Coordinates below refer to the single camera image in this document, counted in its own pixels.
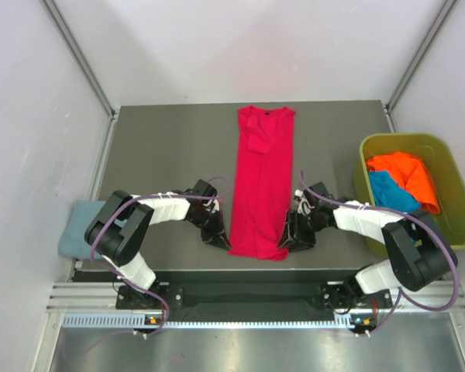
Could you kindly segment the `magenta t shirt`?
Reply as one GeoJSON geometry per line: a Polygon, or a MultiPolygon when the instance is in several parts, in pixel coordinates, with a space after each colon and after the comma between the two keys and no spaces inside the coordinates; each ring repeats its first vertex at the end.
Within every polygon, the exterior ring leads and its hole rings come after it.
{"type": "Polygon", "coordinates": [[[229,253],[282,261],[280,248],[291,207],[296,111],[255,106],[238,111],[239,145],[232,201],[229,253]]]}

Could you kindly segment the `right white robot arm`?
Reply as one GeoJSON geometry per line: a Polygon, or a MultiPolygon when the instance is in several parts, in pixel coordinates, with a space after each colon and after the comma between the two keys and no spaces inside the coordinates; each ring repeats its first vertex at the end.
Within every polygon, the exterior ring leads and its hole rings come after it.
{"type": "Polygon", "coordinates": [[[319,182],[294,193],[295,209],[286,214],[278,248],[298,252],[315,246],[316,233],[335,228],[357,233],[384,245],[386,260],[359,269],[343,283],[348,301],[365,306],[375,293],[396,289],[402,296],[422,290],[446,274],[453,276],[453,292],[442,310],[459,296],[457,258],[432,215],[334,199],[319,182]]]}

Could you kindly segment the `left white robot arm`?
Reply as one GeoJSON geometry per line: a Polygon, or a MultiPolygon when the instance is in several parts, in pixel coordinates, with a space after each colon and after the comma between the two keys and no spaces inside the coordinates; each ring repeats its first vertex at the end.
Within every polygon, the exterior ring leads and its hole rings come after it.
{"type": "Polygon", "coordinates": [[[143,198],[114,191],[84,233],[84,241],[128,281],[119,289],[122,303],[152,308],[160,298],[156,274],[140,253],[150,226],[187,221],[200,229],[204,244],[231,250],[216,189],[198,180],[193,188],[143,198]]]}

